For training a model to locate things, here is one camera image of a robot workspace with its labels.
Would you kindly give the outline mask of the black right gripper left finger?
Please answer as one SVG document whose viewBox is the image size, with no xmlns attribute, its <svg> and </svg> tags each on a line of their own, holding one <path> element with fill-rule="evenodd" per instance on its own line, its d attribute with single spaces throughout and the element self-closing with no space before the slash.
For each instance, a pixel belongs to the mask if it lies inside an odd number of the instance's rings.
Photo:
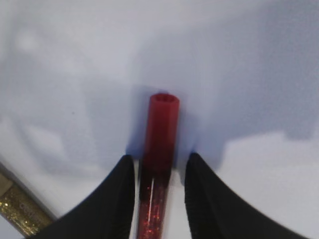
<svg viewBox="0 0 319 239">
<path fill-rule="evenodd" d="M 35 239 L 127 239 L 135 205 L 135 171 L 124 155 L 104 181 L 78 206 Z"/>
</svg>

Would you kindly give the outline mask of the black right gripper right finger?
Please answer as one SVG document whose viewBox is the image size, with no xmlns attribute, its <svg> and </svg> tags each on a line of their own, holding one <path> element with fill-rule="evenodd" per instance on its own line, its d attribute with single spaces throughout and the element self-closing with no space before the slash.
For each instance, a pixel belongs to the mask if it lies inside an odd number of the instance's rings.
<svg viewBox="0 0 319 239">
<path fill-rule="evenodd" d="M 301 239 L 233 192 L 198 153 L 185 172 L 185 206 L 193 239 Z"/>
</svg>

